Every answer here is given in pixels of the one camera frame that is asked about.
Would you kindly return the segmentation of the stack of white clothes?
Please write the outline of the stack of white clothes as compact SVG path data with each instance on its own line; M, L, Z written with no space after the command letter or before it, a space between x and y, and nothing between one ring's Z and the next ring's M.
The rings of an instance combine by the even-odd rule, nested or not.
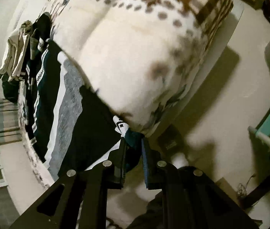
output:
M33 33L33 23L24 21L21 26L13 30L7 38L5 51L0 66L0 79L7 75L8 81L24 79L24 57Z

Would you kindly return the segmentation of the floral fleece bed blanket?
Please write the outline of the floral fleece bed blanket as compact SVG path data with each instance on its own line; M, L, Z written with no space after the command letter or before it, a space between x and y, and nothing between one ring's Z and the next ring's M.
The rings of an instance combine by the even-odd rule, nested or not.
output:
M232 0L48 0L40 16L49 14L51 40L87 87L130 129L150 136L188 93L232 8ZM18 107L33 173L47 189L56 180L35 172L19 99Z

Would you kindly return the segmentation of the black grey striped sweater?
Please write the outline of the black grey striped sweater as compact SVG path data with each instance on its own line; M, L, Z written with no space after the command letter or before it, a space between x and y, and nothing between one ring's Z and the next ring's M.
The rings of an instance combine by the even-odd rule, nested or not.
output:
M50 38L42 14L32 25L19 97L21 119L35 172L57 180L68 170L89 170L127 143L126 170L141 159L141 139L85 84L82 75Z

